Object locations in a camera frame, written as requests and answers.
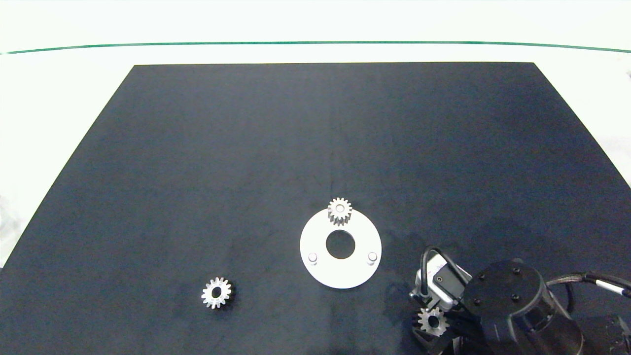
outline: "screw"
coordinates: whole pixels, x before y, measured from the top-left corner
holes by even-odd
[[[374,251],[371,251],[370,253],[368,253],[368,265],[373,265],[375,262],[377,261],[377,253],[375,253]]]

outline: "center hole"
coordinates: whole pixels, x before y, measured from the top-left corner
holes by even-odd
[[[437,316],[430,316],[430,318],[427,318],[427,322],[430,324],[430,327],[432,328],[438,328],[438,326],[440,325],[440,322],[438,321]]]
[[[326,249],[334,258],[346,259],[355,251],[355,240],[345,231],[334,231],[326,238]]]
[[[213,291],[210,293],[214,298],[219,297],[221,294],[221,289],[219,287],[215,287]]]

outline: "white circular base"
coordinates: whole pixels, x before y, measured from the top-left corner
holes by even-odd
[[[326,249],[326,239],[334,231],[345,231],[355,240],[355,250],[348,258],[337,259]],[[336,289],[349,289],[366,282],[377,270],[381,238],[370,219],[357,210],[342,226],[333,224],[328,211],[321,210],[302,230],[300,256],[316,280]]]

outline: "gear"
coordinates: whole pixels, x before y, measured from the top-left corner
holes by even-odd
[[[445,314],[440,308],[432,308],[429,311],[422,308],[416,316],[418,317],[416,322],[419,324],[420,330],[436,337],[440,337],[449,328]]]
[[[351,203],[348,200],[338,197],[329,203],[327,210],[329,211],[331,222],[337,226],[342,226],[344,223],[348,223],[348,220],[351,218],[353,207],[351,207]]]
[[[232,284],[228,280],[224,280],[223,277],[215,277],[214,280],[210,280],[210,283],[206,284],[204,293],[201,295],[206,307],[215,309],[221,307],[222,304],[226,304],[226,300],[230,299],[230,294],[232,293],[231,287]],[[213,291],[216,288],[219,288],[220,292],[217,297],[214,297]]]

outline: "black mat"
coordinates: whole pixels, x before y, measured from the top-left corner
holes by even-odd
[[[384,247],[345,291],[298,250],[337,196]],[[0,349],[414,354],[426,244],[470,272],[521,257],[631,279],[630,236],[628,185],[533,64],[137,66],[0,274]],[[202,304],[214,276],[232,309]],[[577,302],[631,320],[610,292]]]

